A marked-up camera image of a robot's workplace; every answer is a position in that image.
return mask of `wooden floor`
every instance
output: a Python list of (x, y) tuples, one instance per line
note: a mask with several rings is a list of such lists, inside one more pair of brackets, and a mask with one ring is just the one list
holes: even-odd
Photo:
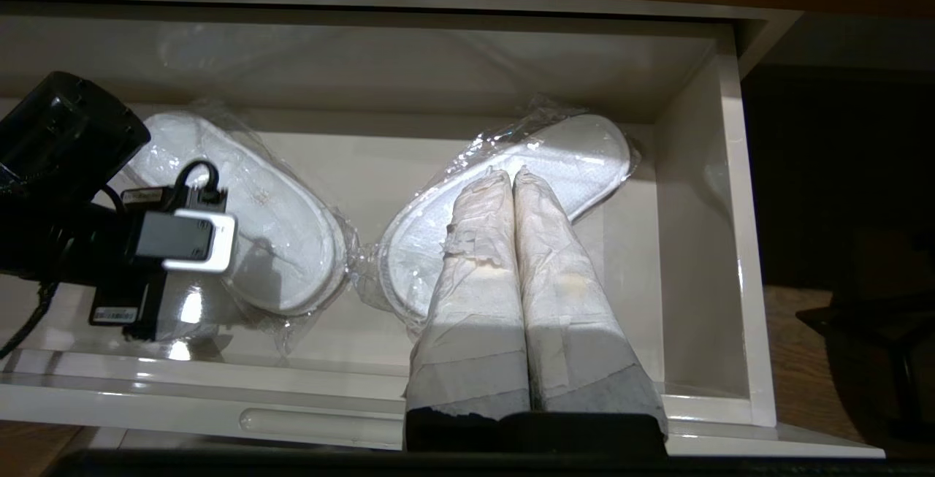
[[(825, 307), (827, 291), (767, 287), (769, 350), (779, 420), (808, 430), (861, 441), (834, 390), (824, 340), (795, 319), (805, 308)], [(37, 476), (61, 453), (79, 427), (0, 421), (0, 460), (6, 475)]]

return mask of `black cable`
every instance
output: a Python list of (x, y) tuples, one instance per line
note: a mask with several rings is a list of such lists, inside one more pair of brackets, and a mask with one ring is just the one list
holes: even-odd
[(214, 167), (214, 164), (211, 161), (204, 159), (196, 159), (190, 161), (189, 164), (185, 165), (178, 171), (178, 177), (176, 178), (176, 183), (174, 191), (172, 193), (172, 201), (169, 202), (170, 205), (180, 204), (181, 198), (180, 194), (183, 194), (185, 190), (185, 181), (188, 180), (191, 171), (195, 170), (197, 167), (207, 168), (207, 183), (205, 184), (205, 191), (209, 194), (216, 194), (218, 191), (218, 182), (221, 180), (220, 175), (218, 174), (218, 168)]
[(218, 168), (214, 167), (214, 164), (211, 161), (204, 159), (196, 159), (191, 161), (191, 163), (185, 165), (178, 171), (178, 177), (176, 178), (176, 190), (185, 186), (185, 181), (188, 180), (188, 175), (191, 174), (191, 171), (195, 170), (197, 167), (207, 168), (207, 184), (205, 184), (206, 191), (217, 191), (218, 190), (218, 181), (220, 181), (220, 175), (218, 175)]
[(43, 281), (43, 283), (39, 284), (39, 304), (36, 306), (36, 310), (33, 310), (33, 314), (23, 324), (23, 327), (20, 327), (20, 330), (7, 340), (3, 348), (0, 348), (0, 360), (6, 358), (7, 354), (10, 354), (15, 348), (20, 347), (20, 344), (33, 332), (42, 317), (49, 313), (49, 307), (53, 303), (57, 288), (58, 281)]
[(102, 193), (106, 194), (110, 198), (110, 201), (114, 204), (114, 210), (117, 211), (117, 214), (126, 214), (126, 206), (123, 204), (123, 200), (120, 198), (120, 194), (117, 194), (117, 191), (110, 188), (110, 185), (104, 184), (101, 187)]

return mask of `label sticker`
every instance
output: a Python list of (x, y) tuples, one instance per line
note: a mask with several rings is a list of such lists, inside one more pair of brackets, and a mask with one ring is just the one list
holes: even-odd
[(123, 203), (154, 203), (163, 199), (161, 188), (137, 188), (133, 191), (123, 191)]
[(93, 320), (104, 324), (133, 324), (137, 313), (137, 308), (96, 308)]

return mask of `drawer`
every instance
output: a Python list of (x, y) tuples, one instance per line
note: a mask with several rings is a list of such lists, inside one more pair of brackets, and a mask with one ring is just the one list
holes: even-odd
[[(729, 27), (20, 4), (0, 28), (4, 113), (53, 70), (96, 81), (141, 117), (224, 98), (364, 242), (465, 141), (521, 115), (535, 92), (593, 107), (644, 157), (575, 230), (675, 421), (672, 450), (690, 453), (699, 427), (776, 426)], [(35, 291), (0, 278), (0, 336), (26, 320)], [(270, 336), (233, 323), (197, 350), (126, 343), (117, 329), (87, 325), (92, 294), (63, 285), (4, 361), (0, 418), (400, 447), (411, 342), (353, 289), (286, 358)]]

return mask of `white slipper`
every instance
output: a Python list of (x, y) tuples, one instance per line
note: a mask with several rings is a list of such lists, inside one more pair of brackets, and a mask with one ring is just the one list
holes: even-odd
[[(153, 140), (127, 164), (150, 186), (173, 184), (188, 161), (207, 159), (227, 188), (237, 242), (224, 283), (243, 301), (291, 316), (315, 310), (344, 279), (347, 248), (340, 224), (321, 200), (290, 175), (248, 150), (206, 118), (188, 112), (145, 121)], [(189, 184), (203, 184), (198, 167)]]
[(383, 295), (413, 334), (424, 326), (454, 200), (488, 167), (512, 178), (524, 165), (551, 184), (572, 221), (615, 191), (631, 172), (631, 152), (617, 125), (600, 115), (575, 115), (431, 188), (406, 205), (381, 238)]

